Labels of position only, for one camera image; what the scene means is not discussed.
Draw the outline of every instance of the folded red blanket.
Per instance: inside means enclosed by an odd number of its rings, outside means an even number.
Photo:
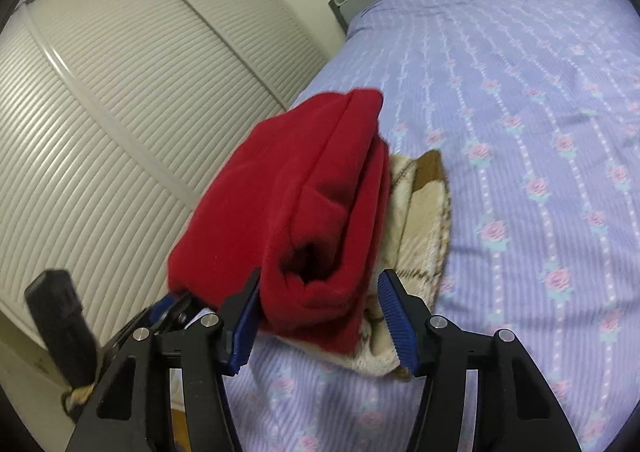
[[[322,93],[258,124],[168,262],[171,291],[214,305],[261,267],[266,329],[350,353],[388,199],[382,95]]]

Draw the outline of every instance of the silver screw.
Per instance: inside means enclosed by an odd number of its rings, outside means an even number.
[[[135,331],[133,331],[133,338],[135,340],[144,340],[149,336],[149,330],[146,327],[139,327]]]
[[[513,334],[513,331],[501,329],[498,331],[498,338],[503,342],[513,342],[516,339],[516,336]]]
[[[218,318],[218,315],[216,315],[215,313],[209,313],[208,315],[205,315],[200,319],[200,323],[204,327],[215,326],[219,321],[220,318]]]
[[[447,319],[441,317],[440,315],[436,315],[435,317],[431,317],[429,324],[431,324],[436,329],[442,329],[444,327],[447,327]]]

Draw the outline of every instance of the red fabric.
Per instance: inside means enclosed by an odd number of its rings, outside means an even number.
[[[266,328],[355,349],[386,201],[382,95],[323,93],[258,124],[210,185],[168,263],[214,305],[261,267]]]

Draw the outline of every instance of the beige floor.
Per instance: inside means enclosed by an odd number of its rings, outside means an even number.
[[[65,382],[47,352],[2,313],[0,384],[43,450],[64,452],[74,429],[60,407]]]

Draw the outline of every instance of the bed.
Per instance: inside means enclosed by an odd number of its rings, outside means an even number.
[[[513,329],[585,451],[640,398],[640,19],[626,0],[375,0],[296,104],[377,87],[393,153],[442,151],[452,241],[436,312]],[[460,451],[472,447],[475,379]],[[401,451],[420,380],[260,336],[226,382],[245,450]],[[174,382],[174,390],[179,390]]]

